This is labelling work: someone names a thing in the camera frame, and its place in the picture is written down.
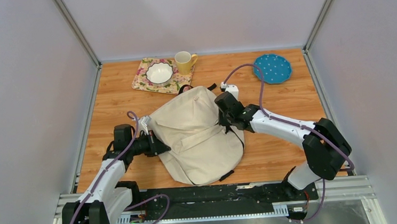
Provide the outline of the beige canvas backpack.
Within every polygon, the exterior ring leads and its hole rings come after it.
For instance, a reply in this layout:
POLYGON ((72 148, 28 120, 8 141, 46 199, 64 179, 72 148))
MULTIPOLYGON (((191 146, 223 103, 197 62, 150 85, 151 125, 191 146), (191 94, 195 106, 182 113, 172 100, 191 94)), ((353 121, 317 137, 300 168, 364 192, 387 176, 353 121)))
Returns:
POLYGON ((159 158, 176 182, 208 185, 229 174, 243 158, 244 133, 219 124, 216 97, 207 87, 197 86, 150 114, 149 128, 170 147, 159 158))

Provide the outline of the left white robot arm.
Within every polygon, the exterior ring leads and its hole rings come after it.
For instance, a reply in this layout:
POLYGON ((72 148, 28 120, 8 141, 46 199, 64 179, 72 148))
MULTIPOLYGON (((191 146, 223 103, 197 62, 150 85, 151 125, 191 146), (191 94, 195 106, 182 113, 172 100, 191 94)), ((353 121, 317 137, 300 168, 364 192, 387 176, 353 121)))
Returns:
POLYGON ((133 127, 114 127, 113 141, 102 157, 102 165, 88 189, 74 202, 62 208, 62 224, 116 224, 125 210, 141 207, 142 196, 134 181, 121 181, 133 158, 144 154, 156 157, 170 151, 148 128, 149 116, 133 127))

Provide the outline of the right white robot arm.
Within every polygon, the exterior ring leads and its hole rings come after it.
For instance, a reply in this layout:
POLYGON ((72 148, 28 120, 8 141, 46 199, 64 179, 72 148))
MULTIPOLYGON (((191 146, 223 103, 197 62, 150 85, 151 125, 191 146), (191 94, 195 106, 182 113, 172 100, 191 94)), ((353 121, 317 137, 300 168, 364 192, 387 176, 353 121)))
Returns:
POLYGON ((352 152, 350 144, 327 118, 318 122, 294 120, 258 105, 244 106, 230 92, 217 96, 215 103, 219 108, 221 125, 272 135, 303 150, 306 161, 292 168, 283 180, 283 193, 289 200, 297 200, 315 181, 333 180, 345 162, 352 162, 349 158, 352 152))

